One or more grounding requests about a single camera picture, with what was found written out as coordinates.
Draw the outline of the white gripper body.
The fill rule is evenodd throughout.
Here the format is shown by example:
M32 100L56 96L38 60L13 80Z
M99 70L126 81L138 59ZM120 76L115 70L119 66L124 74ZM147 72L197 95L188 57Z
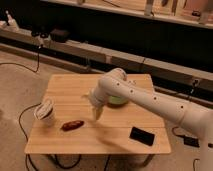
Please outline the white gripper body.
M96 87L89 92L89 101L94 107L100 108L106 104L107 95L101 88Z

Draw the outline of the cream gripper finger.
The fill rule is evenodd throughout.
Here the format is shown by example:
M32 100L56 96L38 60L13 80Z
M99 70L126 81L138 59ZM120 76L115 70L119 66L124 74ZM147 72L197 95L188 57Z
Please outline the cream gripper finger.
M102 107L93 107L92 112L93 112L93 119L95 121L97 121L103 113L103 108Z

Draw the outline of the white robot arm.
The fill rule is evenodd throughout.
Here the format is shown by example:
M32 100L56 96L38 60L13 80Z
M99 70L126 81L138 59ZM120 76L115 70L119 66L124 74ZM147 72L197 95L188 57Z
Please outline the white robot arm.
M198 171L213 171L213 109L194 102L149 91L127 80L126 72L115 68L103 74L88 98L98 120L110 96L127 99L156 115L173 122L200 140Z

